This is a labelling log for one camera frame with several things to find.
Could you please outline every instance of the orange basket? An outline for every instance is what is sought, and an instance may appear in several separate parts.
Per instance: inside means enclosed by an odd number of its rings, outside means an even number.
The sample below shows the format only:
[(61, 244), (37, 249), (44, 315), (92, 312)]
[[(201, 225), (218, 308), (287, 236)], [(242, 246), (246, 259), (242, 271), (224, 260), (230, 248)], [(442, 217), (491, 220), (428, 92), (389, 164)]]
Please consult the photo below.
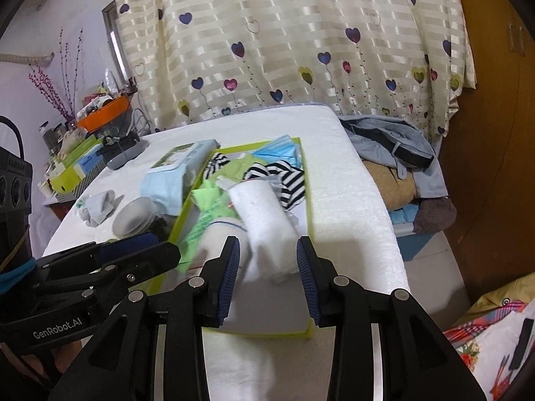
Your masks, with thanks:
[(78, 122), (78, 126), (93, 132), (127, 111), (129, 105), (128, 96), (122, 95), (89, 116), (84, 117)]

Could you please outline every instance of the green cloth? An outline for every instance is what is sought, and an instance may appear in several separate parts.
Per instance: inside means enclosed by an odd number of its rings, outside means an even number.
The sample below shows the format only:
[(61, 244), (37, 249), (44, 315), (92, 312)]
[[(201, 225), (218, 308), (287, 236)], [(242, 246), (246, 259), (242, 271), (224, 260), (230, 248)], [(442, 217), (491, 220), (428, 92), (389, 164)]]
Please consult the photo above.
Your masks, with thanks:
[(221, 169), (210, 175), (208, 180), (211, 182), (216, 182), (218, 176), (224, 176), (233, 180), (234, 182), (241, 182), (245, 172), (249, 170), (254, 163), (260, 163), (263, 166), (268, 165), (264, 160), (256, 158), (252, 154), (245, 154), (243, 158), (231, 160), (228, 164), (221, 167)]
[(210, 180), (205, 179), (197, 190), (192, 190), (193, 202), (203, 213), (207, 211), (221, 196), (221, 190)]
[(184, 273), (188, 270), (190, 264), (197, 254), (199, 240), (212, 220), (221, 217), (238, 218), (236, 211), (231, 208), (230, 205), (231, 200), (228, 194), (224, 193), (208, 210), (201, 214), (201, 217), (192, 227), (192, 230), (189, 231), (189, 234), (186, 235), (186, 238), (184, 238), (184, 240), (178, 245), (181, 258), (176, 269), (179, 272)]

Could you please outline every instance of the gauze roll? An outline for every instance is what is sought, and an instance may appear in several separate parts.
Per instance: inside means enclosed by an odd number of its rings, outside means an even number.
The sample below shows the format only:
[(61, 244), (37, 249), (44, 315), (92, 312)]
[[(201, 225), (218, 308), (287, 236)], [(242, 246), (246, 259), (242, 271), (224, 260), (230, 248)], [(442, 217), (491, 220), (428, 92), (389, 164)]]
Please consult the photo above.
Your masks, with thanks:
[(299, 271), (298, 236), (268, 182), (252, 179), (228, 190), (247, 235), (262, 278), (275, 283)]
[(251, 251), (245, 226), (241, 221), (232, 217), (220, 217), (212, 220), (208, 225), (199, 240), (197, 254), (188, 269), (187, 276), (199, 276), (206, 261), (218, 258), (229, 236), (235, 236), (240, 241), (238, 276), (242, 276), (249, 262)]

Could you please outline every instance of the curtain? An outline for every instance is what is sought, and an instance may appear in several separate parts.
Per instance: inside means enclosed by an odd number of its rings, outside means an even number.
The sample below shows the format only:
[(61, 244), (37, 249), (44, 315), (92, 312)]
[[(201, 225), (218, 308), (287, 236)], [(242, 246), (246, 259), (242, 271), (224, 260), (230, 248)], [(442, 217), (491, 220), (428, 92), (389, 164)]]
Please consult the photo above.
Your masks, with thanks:
[(396, 116), (445, 136), (475, 73), (461, 0), (116, 0), (160, 128), (277, 104)]

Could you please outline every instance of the white tile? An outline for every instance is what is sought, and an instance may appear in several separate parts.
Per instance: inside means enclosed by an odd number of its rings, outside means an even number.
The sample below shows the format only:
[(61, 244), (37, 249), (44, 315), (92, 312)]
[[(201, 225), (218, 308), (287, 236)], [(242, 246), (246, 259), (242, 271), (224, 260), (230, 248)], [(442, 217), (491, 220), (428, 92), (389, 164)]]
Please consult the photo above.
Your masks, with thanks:
[(405, 269), (411, 293), (440, 329), (449, 328), (470, 307), (451, 250), (405, 262)]
[(448, 239), (446, 238), (446, 235), (444, 235), (444, 232), (439, 232), (433, 235), (433, 238), (431, 238), (424, 248), (416, 254), (414, 259), (423, 258), (429, 255), (445, 252), (447, 250), (451, 251)]

